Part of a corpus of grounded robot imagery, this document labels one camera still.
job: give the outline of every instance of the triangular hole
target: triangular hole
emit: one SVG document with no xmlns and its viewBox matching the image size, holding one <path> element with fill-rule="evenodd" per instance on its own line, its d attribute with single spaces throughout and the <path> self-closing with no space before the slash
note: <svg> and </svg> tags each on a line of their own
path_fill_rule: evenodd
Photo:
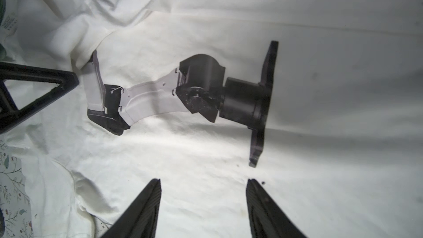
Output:
<svg viewBox="0 0 423 238">
<path fill-rule="evenodd" d="M 59 84 L 8 79 L 4 81 L 4 85 L 7 87 L 16 107 L 22 109 L 37 98 L 50 92 Z"/>
</svg>

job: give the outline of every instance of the robotic arm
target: robotic arm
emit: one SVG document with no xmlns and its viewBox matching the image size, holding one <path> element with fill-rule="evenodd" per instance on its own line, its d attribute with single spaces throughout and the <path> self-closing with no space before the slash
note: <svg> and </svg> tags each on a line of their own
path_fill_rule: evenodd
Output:
<svg viewBox="0 0 423 238">
<path fill-rule="evenodd" d="M 122 135 L 140 119 L 168 112 L 200 113 L 214 123 L 217 114 L 252 130 L 250 166 L 263 151 L 264 129 L 272 96 L 278 42 L 272 41 L 259 83 L 228 77 L 225 67 L 206 54 L 194 55 L 153 82 L 130 88 L 103 84 L 94 51 L 82 69 L 88 118 L 115 135 Z"/>
</svg>

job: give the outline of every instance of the small dark spot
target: small dark spot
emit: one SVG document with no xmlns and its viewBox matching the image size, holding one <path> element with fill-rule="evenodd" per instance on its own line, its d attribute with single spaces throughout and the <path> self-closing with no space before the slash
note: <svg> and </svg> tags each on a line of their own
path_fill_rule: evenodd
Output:
<svg viewBox="0 0 423 238">
<path fill-rule="evenodd" d="M 319 76 L 320 76 L 320 74 L 319 74 L 318 72 L 314 72 L 314 73 L 311 75 L 311 80 L 313 80 L 313 81 L 317 81 L 317 80 L 319 79 Z"/>
</svg>

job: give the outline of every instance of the green leaf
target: green leaf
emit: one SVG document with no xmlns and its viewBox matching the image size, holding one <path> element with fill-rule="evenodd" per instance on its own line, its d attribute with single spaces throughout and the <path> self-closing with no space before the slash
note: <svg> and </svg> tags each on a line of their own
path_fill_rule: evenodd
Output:
<svg viewBox="0 0 423 238">
<path fill-rule="evenodd" d="M 6 160 L 4 161 L 4 166 L 6 167 L 6 169 L 9 168 L 9 156 L 6 157 Z"/>
</svg>

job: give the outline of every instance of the wrinkled fabric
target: wrinkled fabric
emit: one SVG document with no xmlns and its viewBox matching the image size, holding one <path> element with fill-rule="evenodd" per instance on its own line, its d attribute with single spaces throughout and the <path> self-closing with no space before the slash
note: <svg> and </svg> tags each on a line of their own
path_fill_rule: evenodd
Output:
<svg viewBox="0 0 423 238">
<path fill-rule="evenodd" d="M 92 235 L 88 213 L 114 223 L 156 177 L 156 237 L 249 237 L 245 187 L 256 178 L 308 237 L 419 237 L 420 1 L 18 0 L 25 62 L 80 75 L 97 49 L 103 82 L 125 88 L 201 53 L 225 66 L 225 77 L 258 82 L 271 40 L 279 51 L 255 169 L 248 166 L 251 131 L 222 118 L 209 123 L 176 112 L 110 134 L 87 118 L 82 78 L 5 140 L 67 170 L 75 199 L 61 209 L 70 204 L 72 217 L 82 211 L 85 226 L 69 217 L 70 232 Z M 31 2 L 39 5 L 31 10 Z M 69 184 L 48 173 L 43 180 Z M 32 203 L 43 197 L 25 187 Z"/>
</svg>

